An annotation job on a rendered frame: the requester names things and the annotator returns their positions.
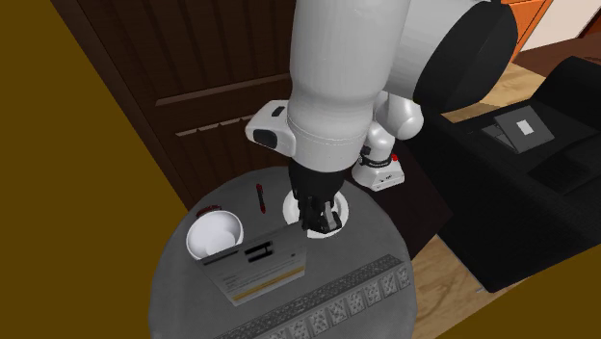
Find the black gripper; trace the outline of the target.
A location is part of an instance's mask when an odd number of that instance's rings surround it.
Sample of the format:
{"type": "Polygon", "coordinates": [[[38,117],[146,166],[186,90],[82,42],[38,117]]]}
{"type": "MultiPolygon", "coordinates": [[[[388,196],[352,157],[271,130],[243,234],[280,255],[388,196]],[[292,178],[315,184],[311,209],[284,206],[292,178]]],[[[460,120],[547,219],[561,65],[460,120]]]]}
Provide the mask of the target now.
{"type": "Polygon", "coordinates": [[[299,221],[303,230],[311,229],[316,220],[312,201],[324,206],[320,220],[322,233],[328,234],[342,227],[332,200],[342,188],[346,172],[345,169],[321,172],[306,168],[296,161],[289,162],[289,178],[293,196],[298,201],[299,221]]]}

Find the white plate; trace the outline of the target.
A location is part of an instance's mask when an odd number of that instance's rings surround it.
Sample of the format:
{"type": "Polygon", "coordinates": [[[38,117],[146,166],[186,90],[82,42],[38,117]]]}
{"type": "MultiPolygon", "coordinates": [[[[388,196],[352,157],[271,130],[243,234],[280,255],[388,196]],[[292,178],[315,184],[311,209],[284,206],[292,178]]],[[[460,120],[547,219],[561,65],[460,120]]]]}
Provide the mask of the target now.
{"type": "MultiPolygon", "coordinates": [[[[338,192],[334,196],[333,202],[334,202],[334,206],[332,207],[332,211],[337,213],[337,215],[342,223],[342,226],[336,230],[328,232],[327,234],[316,232],[314,230],[307,230],[306,234],[307,234],[308,238],[310,238],[310,239],[328,238],[330,236],[335,235],[339,231],[341,231],[342,228],[345,226],[345,224],[349,218],[349,213],[350,213],[349,204],[341,192],[338,192]]],[[[287,194],[287,196],[285,197],[285,199],[283,201],[282,214],[288,224],[297,222],[300,218],[300,210],[298,207],[298,201],[294,198],[292,191],[290,191],[287,194]]]]}

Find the round grey table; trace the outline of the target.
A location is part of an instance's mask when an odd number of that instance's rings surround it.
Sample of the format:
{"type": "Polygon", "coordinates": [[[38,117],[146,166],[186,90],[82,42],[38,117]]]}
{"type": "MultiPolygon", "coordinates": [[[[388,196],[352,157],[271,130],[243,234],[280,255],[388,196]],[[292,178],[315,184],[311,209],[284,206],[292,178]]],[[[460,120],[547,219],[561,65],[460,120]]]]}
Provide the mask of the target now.
{"type": "Polygon", "coordinates": [[[282,205],[290,191],[287,169],[274,167],[234,178],[198,201],[171,235],[153,276],[151,339],[411,339],[417,302],[405,241],[351,183],[341,189],[350,208],[345,226],[307,240],[304,276],[235,306],[203,273],[186,248],[199,209],[220,205],[233,213],[248,241],[287,224],[282,205]]]}

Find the grey printed flat box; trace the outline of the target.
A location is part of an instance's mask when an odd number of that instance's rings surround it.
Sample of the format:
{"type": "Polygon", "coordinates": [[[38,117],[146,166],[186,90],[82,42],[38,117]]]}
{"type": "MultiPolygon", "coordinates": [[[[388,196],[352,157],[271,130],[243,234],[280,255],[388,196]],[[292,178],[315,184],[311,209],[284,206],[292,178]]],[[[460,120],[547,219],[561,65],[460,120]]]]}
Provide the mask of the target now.
{"type": "Polygon", "coordinates": [[[304,276],[307,235],[299,222],[284,225],[197,261],[235,306],[304,276]]]}

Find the dark robot stand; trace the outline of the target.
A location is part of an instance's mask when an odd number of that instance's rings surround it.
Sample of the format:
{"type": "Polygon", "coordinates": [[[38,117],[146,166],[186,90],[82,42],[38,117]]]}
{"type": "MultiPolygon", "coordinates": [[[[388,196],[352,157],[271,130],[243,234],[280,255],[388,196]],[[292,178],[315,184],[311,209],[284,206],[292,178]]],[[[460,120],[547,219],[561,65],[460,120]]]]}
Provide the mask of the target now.
{"type": "Polygon", "coordinates": [[[404,142],[396,141],[393,153],[405,173],[404,183],[373,192],[358,185],[349,171],[345,179],[366,192],[389,216],[413,259],[452,218],[453,212],[404,142]]]}

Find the white bowl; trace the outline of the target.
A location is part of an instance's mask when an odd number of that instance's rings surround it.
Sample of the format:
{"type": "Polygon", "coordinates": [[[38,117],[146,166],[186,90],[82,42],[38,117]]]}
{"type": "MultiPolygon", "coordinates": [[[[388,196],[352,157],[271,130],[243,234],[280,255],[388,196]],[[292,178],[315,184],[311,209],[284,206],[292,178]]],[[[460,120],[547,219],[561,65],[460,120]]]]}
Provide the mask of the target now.
{"type": "Polygon", "coordinates": [[[195,260],[240,245],[244,228],[240,219],[229,211],[214,210],[198,217],[186,236],[186,248],[195,260]]]}

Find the dark wooden door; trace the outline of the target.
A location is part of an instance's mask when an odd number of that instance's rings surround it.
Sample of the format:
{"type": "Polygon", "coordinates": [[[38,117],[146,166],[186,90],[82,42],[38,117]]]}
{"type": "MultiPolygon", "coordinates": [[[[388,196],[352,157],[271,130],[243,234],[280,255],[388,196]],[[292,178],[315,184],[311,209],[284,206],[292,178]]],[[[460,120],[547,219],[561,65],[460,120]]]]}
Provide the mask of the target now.
{"type": "Polygon", "coordinates": [[[296,0],[50,0],[186,207],[287,159],[249,119],[291,92],[296,0]]]}

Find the black sofa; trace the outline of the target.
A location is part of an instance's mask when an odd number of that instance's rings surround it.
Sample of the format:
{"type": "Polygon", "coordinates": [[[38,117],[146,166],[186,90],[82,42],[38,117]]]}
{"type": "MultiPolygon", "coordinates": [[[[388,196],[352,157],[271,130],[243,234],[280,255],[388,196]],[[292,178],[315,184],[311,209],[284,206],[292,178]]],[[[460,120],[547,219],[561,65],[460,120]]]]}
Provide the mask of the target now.
{"type": "Polygon", "coordinates": [[[439,237],[490,293],[601,244],[601,65],[560,62],[528,99],[450,122],[424,111],[408,148],[453,212],[439,237]],[[516,154],[482,132],[530,105],[555,139],[516,154]]]}

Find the grey laptop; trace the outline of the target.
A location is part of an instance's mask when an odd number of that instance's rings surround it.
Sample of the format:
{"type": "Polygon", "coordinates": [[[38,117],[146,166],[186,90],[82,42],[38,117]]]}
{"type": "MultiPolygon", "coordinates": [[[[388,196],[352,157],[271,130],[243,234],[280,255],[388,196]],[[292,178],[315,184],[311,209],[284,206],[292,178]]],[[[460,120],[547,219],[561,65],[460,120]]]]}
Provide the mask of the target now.
{"type": "Polygon", "coordinates": [[[530,105],[493,118],[494,123],[482,132],[516,154],[555,139],[535,109],[530,105]]]}

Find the orange cabinet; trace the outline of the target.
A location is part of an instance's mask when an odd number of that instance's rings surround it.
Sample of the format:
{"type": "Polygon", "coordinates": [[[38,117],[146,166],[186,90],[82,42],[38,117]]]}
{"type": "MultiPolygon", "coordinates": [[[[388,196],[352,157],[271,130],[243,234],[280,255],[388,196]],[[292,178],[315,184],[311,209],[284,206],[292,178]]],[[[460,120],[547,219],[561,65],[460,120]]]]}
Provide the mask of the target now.
{"type": "Polygon", "coordinates": [[[511,62],[519,54],[553,1],[554,0],[499,0],[501,4],[510,6],[518,31],[517,43],[510,58],[511,62]]]}

